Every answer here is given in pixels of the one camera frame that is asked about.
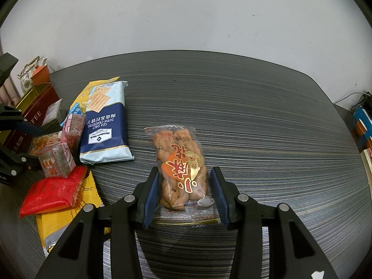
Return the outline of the blue soda crackers pack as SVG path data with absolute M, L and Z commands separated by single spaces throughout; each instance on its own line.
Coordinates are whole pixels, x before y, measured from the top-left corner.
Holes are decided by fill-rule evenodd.
M 132 161 L 127 136 L 126 81 L 93 87 L 86 105 L 80 162 L 85 164 Z

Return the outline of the fried dough twists bag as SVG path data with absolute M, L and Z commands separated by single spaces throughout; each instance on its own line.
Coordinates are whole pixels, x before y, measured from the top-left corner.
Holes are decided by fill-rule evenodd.
M 202 226 L 219 222 L 209 189 L 209 174 L 202 144 L 194 127 L 158 125 L 146 127 L 156 153 L 159 195 L 154 223 Z

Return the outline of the yellow Wan Li Yuan packet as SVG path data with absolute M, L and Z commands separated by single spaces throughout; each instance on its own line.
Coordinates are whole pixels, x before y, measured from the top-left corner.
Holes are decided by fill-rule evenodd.
M 73 109 L 73 106 L 78 103 L 80 110 L 85 113 L 86 112 L 86 107 L 88 104 L 88 98 L 90 91 L 95 87 L 95 86 L 101 86 L 106 83 L 111 83 L 115 82 L 119 77 L 112 77 L 110 79 L 102 79 L 102 80 L 96 80 L 96 81 L 90 81 L 85 88 L 80 92 L 80 94 L 76 97 L 76 99 L 73 101 L 73 103 L 70 106 L 70 110 Z

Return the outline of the large yellow snack bag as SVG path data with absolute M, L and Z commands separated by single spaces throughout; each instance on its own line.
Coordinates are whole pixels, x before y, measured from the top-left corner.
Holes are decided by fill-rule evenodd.
M 87 175 L 88 176 L 83 180 L 76 199 L 76 204 L 73 208 L 36 215 L 38 235 L 45 257 L 49 255 L 67 226 L 73 221 L 75 216 L 78 215 L 80 209 L 89 203 L 93 204 L 96 208 L 104 207 L 102 199 L 96 189 L 92 172 L 89 170 Z

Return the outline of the red snack packet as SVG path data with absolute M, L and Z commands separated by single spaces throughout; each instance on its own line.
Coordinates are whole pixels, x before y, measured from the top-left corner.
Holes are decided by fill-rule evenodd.
M 73 208 L 87 170 L 86 166 L 76 166 L 66 178 L 49 177 L 34 183 L 23 200 L 19 218 Z

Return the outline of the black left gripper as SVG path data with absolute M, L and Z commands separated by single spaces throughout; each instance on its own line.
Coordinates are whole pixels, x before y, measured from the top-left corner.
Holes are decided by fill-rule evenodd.
M 1 103 L 1 131 L 9 132 L 1 143 L 1 183 L 12 186 L 25 172 L 41 169 L 37 157 L 25 153 L 22 146 L 28 137 L 41 136 L 43 129 L 30 123 L 19 109 Z

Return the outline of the clear orange snack bag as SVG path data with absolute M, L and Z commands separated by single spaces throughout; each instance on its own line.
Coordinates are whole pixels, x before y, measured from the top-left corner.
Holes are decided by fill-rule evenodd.
M 29 155 L 37 156 L 40 152 L 42 152 L 45 148 L 53 146 L 60 142 L 61 138 L 61 131 L 50 133 L 47 135 L 42 135 L 38 137 L 34 137 L 32 139 L 32 143 L 30 149 L 28 151 Z

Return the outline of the pink wrapped snack cube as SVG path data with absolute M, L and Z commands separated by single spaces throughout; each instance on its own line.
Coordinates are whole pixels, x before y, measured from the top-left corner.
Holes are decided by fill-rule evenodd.
M 74 152 L 80 143 L 86 116 L 85 114 L 69 114 L 62 127 L 60 141 L 66 143 Z

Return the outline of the grey tea leaf packet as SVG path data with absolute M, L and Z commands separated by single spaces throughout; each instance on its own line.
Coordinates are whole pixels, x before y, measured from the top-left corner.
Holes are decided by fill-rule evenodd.
M 57 132 L 62 129 L 61 123 L 66 119 L 68 109 L 63 99 L 56 101 L 47 108 L 42 122 L 42 129 L 46 133 Z

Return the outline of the small blue snack packet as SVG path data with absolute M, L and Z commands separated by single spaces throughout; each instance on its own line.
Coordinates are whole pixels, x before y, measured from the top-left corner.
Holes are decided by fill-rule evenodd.
M 82 115 L 83 112 L 81 110 L 80 104 L 78 102 L 75 102 L 75 104 L 70 108 L 69 112 L 67 113 L 66 118 L 64 121 L 60 124 L 61 127 L 64 126 L 66 120 L 69 118 L 70 115 L 72 114 L 77 114 L 77 115 Z

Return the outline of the books stack at right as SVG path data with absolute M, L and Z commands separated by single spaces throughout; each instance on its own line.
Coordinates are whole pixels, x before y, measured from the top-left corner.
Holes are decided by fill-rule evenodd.
M 364 108 L 359 107 L 354 112 L 354 119 L 356 120 L 355 130 L 359 135 L 361 144 L 361 159 L 367 175 L 369 189 L 371 189 L 371 117 Z

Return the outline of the red gold toffee tin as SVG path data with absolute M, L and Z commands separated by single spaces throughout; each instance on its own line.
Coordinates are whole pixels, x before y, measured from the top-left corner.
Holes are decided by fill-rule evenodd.
M 59 96 L 51 83 L 38 84 L 28 90 L 16 108 L 21 110 L 27 121 L 41 126 L 47 108 L 59 100 Z M 1 145 L 12 153 L 26 153 L 33 136 L 24 130 L 12 129 L 1 131 Z

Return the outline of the orange lidded tea cup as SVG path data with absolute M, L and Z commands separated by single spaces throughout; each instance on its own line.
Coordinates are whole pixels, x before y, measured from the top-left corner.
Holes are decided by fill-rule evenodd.
M 49 83 L 50 72 L 48 65 L 38 66 L 33 72 L 31 80 L 34 85 Z

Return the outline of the porcelain floral teapot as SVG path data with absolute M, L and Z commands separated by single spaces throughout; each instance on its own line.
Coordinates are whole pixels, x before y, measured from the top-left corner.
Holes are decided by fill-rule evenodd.
M 34 85 L 32 77 L 39 73 L 46 65 L 47 57 L 41 58 L 40 56 L 36 56 L 29 63 L 25 64 L 22 71 L 17 75 L 24 94 Z

